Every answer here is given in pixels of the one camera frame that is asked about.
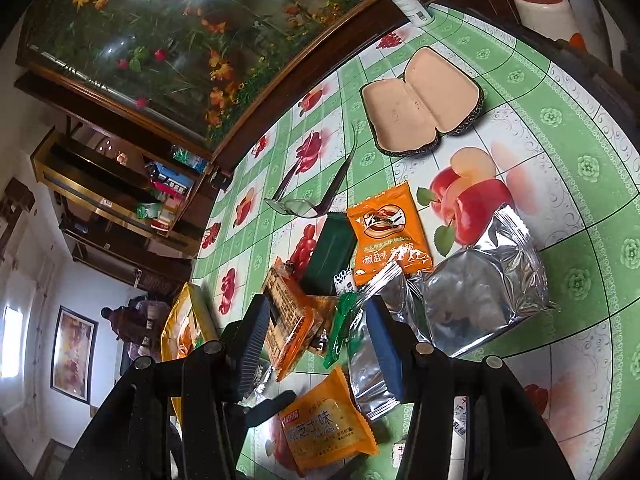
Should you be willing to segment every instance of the cheese flavored cracker packet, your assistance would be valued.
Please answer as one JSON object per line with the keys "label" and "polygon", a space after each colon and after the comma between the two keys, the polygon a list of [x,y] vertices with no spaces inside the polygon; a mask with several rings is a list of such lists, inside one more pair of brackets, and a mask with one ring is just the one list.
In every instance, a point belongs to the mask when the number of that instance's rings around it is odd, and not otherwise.
{"label": "cheese flavored cracker packet", "polygon": [[279,416],[289,449],[303,473],[357,453],[378,453],[371,428],[352,404],[339,366]]}
{"label": "cheese flavored cracker packet", "polygon": [[358,238],[353,272],[357,286],[367,283],[391,260],[397,260],[405,274],[433,269],[406,181],[348,208],[347,216]]}

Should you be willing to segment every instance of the framed picture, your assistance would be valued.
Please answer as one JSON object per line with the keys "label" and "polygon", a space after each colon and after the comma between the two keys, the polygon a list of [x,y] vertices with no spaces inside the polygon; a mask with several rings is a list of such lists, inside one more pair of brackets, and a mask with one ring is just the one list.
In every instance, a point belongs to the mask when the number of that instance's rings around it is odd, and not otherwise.
{"label": "framed picture", "polygon": [[90,403],[91,366],[98,323],[60,306],[51,357],[51,387]]}

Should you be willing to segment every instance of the foil wrapper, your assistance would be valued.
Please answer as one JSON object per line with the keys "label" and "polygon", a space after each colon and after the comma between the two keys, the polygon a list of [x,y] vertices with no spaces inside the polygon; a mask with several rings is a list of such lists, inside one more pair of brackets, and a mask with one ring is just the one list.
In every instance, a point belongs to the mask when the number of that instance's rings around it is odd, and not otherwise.
{"label": "foil wrapper", "polygon": [[399,404],[386,389],[367,329],[367,318],[363,307],[375,294],[382,297],[396,321],[407,323],[418,340],[427,341],[424,333],[418,328],[415,299],[402,273],[402,267],[396,261],[391,261],[360,289],[352,310],[354,318],[349,327],[347,354],[351,391],[358,409],[371,422]]}
{"label": "foil wrapper", "polygon": [[498,337],[552,307],[546,273],[529,230],[502,205],[473,247],[423,275],[428,340],[450,357]]}
{"label": "foil wrapper", "polygon": [[[360,290],[347,345],[351,389],[370,421],[398,405],[386,389],[363,310],[375,294],[395,320],[411,326],[418,341],[431,342],[451,357],[552,308],[540,255],[507,204],[494,213],[476,245],[458,250],[432,272],[406,279],[401,267],[390,262]],[[464,433],[466,424],[458,422]]]}

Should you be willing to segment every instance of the screw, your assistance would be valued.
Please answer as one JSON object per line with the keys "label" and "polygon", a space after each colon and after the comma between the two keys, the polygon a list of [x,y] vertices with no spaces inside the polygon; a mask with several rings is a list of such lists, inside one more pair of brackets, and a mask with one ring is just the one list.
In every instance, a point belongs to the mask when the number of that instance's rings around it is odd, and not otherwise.
{"label": "screw", "polygon": [[217,354],[222,350],[222,343],[220,341],[209,341],[204,345],[204,351],[207,354]]}
{"label": "screw", "polygon": [[415,346],[415,351],[417,351],[420,355],[430,355],[433,354],[433,346],[431,346],[429,343],[418,343]]}
{"label": "screw", "polygon": [[497,370],[498,368],[502,367],[502,359],[500,359],[498,356],[490,355],[486,359],[486,364],[489,368],[495,368]]}
{"label": "screw", "polygon": [[144,370],[145,368],[149,368],[151,366],[151,363],[153,363],[153,361],[154,360],[148,355],[143,355],[142,357],[139,357],[136,359],[136,361],[134,362],[134,366],[138,370]]}

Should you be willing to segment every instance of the table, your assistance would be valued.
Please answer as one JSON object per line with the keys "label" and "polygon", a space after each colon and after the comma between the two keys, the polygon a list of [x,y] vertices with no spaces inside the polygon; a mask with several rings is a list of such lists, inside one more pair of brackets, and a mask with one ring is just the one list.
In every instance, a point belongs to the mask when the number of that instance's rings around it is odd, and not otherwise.
{"label": "table", "polygon": [[[357,142],[335,210],[407,180],[414,194],[428,187],[464,146],[488,152],[542,253],[551,299],[558,310],[523,322],[467,356],[506,358],[523,386],[546,390],[543,416],[578,480],[596,479],[620,450],[640,413],[640,156],[609,113],[559,66],[510,34],[454,9],[432,5],[423,29],[404,25],[368,46],[301,98],[265,132],[213,207],[193,282],[205,291],[217,327],[241,319],[268,265],[287,260],[309,224],[316,239],[324,219],[281,216],[270,197],[293,165],[296,149],[313,132],[322,149],[295,176],[289,196],[319,201]],[[375,147],[359,90],[400,76],[408,59],[428,46],[483,89],[484,114],[459,137],[445,137],[433,154],[393,158]],[[357,137],[350,124],[357,126]],[[433,247],[440,219],[419,208]],[[230,307],[222,279],[236,272]],[[327,373],[307,353],[280,384],[302,394]],[[386,434],[380,454],[354,478],[395,478],[392,444],[408,430],[411,406],[398,406],[377,425]],[[238,468],[257,479],[297,477],[267,456],[265,426],[251,432]],[[462,476],[464,440],[454,434],[450,478]],[[335,468],[313,472],[327,478]]]}

